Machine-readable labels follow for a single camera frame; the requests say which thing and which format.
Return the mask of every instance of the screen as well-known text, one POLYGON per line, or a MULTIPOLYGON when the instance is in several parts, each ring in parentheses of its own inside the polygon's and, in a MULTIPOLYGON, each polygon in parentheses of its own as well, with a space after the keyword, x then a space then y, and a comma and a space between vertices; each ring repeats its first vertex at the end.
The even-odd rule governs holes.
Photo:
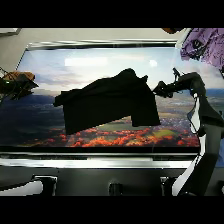
POLYGON ((172 99, 156 97, 160 126, 132 127, 130 117, 65 135, 63 107, 54 107, 62 90, 83 88, 132 68, 138 77, 148 75, 153 90, 159 81, 174 81, 173 67, 198 72, 207 96, 217 111, 224 111, 224 79, 215 67, 196 60, 182 61, 174 47, 89 48, 26 51, 19 71, 35 74, 38 88, 18 101, 7 100, 0 110, 0 145, 24 147, 198 147, 187 113, 194 106, 188 91, 172 99))

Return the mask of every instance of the sky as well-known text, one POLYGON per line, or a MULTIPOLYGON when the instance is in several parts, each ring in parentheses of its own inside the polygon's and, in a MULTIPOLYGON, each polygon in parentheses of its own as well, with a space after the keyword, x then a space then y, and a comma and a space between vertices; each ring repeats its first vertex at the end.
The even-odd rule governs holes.
POLYGON ((25 52, 19 71, 35 74, 39 85, 34 94, 58 95, 60 91, 83 88, 89 83, 113 77, 132 68, 138 77, 148 75, 148 86, 153 89, 159 81, 174 81, 172 68, 198 72, 206 88, 224 88, 218 69, 196 60, 182 61, 179 49, 173 47, 94 48, 35 50, 25 52))

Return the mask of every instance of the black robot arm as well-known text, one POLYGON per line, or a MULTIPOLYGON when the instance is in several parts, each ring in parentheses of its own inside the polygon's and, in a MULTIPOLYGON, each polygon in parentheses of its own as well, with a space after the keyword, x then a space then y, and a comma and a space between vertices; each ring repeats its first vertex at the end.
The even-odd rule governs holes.
POLYGON ((218 159, 220 141, 224 138, 224 120, 209 104, 204 82, 198 73, 180 76, 175 68, 173 70, 178 80, 168 85, 160 81, 153 92, 165 98, 172 98, 174 92, 190 91, 197 105, 193 116, 194 122, 197 123, 195 131, 200 138, 201 151, 192 162, 192 166, 185 171, 186 174, 181 175, 174 182, 172 194, 202 196, 206 192, 218 159))

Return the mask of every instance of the purple patterned fabric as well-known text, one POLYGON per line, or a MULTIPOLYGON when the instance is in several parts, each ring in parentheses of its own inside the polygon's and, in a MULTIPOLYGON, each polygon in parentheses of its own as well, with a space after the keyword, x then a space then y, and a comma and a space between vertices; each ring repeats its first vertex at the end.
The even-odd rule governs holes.
POLYGON ((182 60, 190 58, 224 68, 224 28, 193 28, 181 49, 182 60))

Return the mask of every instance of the black cloth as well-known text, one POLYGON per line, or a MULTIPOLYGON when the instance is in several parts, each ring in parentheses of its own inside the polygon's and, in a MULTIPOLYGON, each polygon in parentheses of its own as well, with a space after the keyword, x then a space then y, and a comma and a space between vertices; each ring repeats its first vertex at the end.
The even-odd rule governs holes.
POLYGON ((94 81, 83 89, 61 92, 54 106, 63 105, 66 134, 130 116, 132 126, 160 125, 155 96, 147 76, 125 69, 112 78, 94 81))

